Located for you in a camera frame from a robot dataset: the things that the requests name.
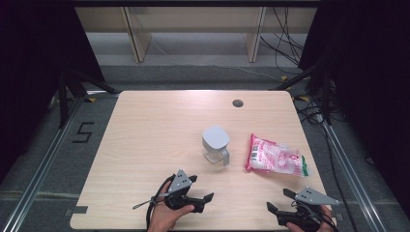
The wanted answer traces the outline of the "black curtain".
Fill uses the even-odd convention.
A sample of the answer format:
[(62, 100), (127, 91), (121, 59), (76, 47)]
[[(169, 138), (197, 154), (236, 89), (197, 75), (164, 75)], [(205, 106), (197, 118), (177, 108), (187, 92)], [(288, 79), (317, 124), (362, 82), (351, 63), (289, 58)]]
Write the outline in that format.
[(65, 69), (103, 80), (70, 0), (0, 0), (0, 183), (22, 154)]
[(321, 0), (303, 70), (331, 38), (341, 107), (410, 219), (410, 0)]

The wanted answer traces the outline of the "black metal stand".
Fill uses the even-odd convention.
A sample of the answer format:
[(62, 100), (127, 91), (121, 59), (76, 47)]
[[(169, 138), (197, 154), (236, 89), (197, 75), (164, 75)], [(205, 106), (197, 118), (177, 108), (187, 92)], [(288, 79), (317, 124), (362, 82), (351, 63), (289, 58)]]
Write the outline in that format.
[(62, 70), (58, 77), (60, 129), (62, 129), (69, 120), (67, 90), (70, 90), (75, 98), (84, 98), (86, 96), (86, 90), (82, 85), (83, 82), (89, 82), (109, 94), (120, 94), (119, 90), (106, 85), (103, 81), (97, 80), (85, 72), (75, 69)]
[(307, 84), (307, 92), (310, 95), (316, 95), (319, 92), (322, 93), (321, 112), (325, 122), (330, 125), (332, 123), (330, 115), (331, 79), (329, 77), (328, 69), (324, 66), (313, 65), (305, 71), (297, 74), (291, 80), (279, 85), (279, 87), (273, 88), (273, 91), (285, 90), (306, 77), (310, 77), (310, 81)]

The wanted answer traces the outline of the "person's left hand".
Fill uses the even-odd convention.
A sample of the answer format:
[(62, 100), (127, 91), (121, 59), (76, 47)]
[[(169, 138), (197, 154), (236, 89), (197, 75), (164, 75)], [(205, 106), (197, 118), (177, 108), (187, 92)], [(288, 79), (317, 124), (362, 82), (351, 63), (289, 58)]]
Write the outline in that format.
[(187, 205), (178, 210), (169, 209), (162, 201), (162, 198), (158, 197), (147, 232), (168, 232), (175, 227), (179, 218), (191, 213), (193, 210), (193, 205)]

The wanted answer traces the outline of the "beige wooden shelf unit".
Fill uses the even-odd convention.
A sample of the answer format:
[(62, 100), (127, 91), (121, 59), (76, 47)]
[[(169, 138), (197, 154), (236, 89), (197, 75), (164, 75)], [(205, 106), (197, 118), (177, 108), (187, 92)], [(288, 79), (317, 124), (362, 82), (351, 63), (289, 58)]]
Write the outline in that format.
[(87, 32), (126, 33), (134, 60), (144, 61), (154, 33), (242, 33), (250, 62), (260, 36), (287, 27), (291, 34), (309, 32), (316, 10), (291, 7), (77, 7)]

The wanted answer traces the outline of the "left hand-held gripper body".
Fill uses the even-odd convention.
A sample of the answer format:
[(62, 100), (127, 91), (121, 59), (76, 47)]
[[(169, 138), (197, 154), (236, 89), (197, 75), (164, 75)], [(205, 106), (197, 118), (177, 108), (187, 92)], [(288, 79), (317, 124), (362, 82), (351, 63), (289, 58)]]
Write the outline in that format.
[(172, 210), (178, 210), (187, 205), (194, 206), (194, 213), (202, 213), (205, 204), (197, 204), (195, 198), (189, 197), (188, 192), (193, 183), (184, 170), (180, 169), (172, 180), (164, 198), (165, 205)]

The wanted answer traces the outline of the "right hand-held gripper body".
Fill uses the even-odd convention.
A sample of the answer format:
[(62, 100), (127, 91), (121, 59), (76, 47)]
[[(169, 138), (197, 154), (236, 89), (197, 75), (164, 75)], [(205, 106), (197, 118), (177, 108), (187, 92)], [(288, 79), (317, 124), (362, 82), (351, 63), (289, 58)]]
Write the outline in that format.
[[(306, 232), (316, 232), (323, 221), (321, 206), (337, 206), (339, 201), (329, 197), (313, 188), (305, 187), (299, 192), (295, 192), (296, 197), (292, 199), (291, 206), (295, 212), (285, 212), (278, 210), (276, 217), (278, 224), (285, 226), (287, 222), (298, 225)], [(330, 225), (337, 231), (337, 227), (331, 219)]]

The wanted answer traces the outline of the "black tape strip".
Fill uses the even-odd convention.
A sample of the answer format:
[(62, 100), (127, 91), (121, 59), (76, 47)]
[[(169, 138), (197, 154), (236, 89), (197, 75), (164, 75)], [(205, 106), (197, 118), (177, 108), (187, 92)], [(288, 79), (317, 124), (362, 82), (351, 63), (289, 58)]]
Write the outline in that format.
[(67, 209), (65, 212), (65, 216), (69, 217), (73, 214), (86, 214), (88, 210), (88, 206), (75, 206), (73, 208)]

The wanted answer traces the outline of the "clear jar with grey lid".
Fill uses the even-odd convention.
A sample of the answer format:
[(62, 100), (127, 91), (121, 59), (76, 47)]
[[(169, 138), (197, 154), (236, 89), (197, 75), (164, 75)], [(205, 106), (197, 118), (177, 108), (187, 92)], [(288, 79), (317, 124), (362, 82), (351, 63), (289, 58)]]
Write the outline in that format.
[(210, 163), (222, 162), (223, 166), (229, 164), (230, 154), (227, 145), (230, 142), (229, 135), (220, 126), (211, 126), (202, 132), (203, 156)]

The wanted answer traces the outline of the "aluminium floor rail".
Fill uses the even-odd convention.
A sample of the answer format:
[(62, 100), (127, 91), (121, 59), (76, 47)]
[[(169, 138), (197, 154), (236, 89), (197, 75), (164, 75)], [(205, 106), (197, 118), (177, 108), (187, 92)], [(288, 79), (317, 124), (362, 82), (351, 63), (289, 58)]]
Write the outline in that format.
[(39, 164), (36, 172), (34, 173), (28, 187), (21, 194), (15, 205), (14, 210), (6, 221), (5, 226), (0, 230), (0, 232), (17, 232), (25, 220), (37, 193), (44, 182), (44, 179), (48, 173), (49, 168), (54, 162), (60, 147), (63, 144), (66, 135), (71, 128), (73, 119), (83, 103), (83, 98), (76, 98), (73, 100), (71, 109), (69, 110), (69, 116), (66, 123), (58, 129), (56, 135), (48, 147), (41, 163)]
[(337, 138), (334, 129), (329, 126), (327, 122), (323, 123), (323, 127), (330, 138), (330, 142), (335, 150), (335, 155), (340, 168), (346, 178), (347, 183), (349, 184), (349, 187), (352, 189), (352, 192), (366, 218), (371, 232), (387, 232), (378, 211), (367, 194), (362, 182), (359, 179), (359, 176), (354, 170), (354, 167), (345, 153), (339, 139)]

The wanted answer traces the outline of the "pink and clear plastic bag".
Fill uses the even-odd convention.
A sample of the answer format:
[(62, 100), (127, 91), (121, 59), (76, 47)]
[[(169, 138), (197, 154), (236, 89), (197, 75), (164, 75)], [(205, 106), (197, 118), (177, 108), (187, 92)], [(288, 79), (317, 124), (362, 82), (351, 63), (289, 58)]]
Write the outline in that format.
[(254, 133), (250, 136), (249, 156), (245, 169), (299, 177), (309, 175), (306, 158), (297, 149), (259, 138)]

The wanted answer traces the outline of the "person's right hand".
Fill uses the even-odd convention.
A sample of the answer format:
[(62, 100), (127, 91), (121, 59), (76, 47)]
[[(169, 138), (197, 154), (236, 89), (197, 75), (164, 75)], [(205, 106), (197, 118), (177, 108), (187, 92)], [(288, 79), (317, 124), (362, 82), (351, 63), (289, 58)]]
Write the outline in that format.
[[(332, 219), (332, 212), (325, 205), (321, 206), (321, 212), (323, 221), (321, 222), (320, 227), (316, 232), (335, 232), (334, 228), (330, 225)], [(292, 222), (287, 222), (286, 227), (291, 232), (306, 232), (305, 230), (303, 230), (298, 225)]]

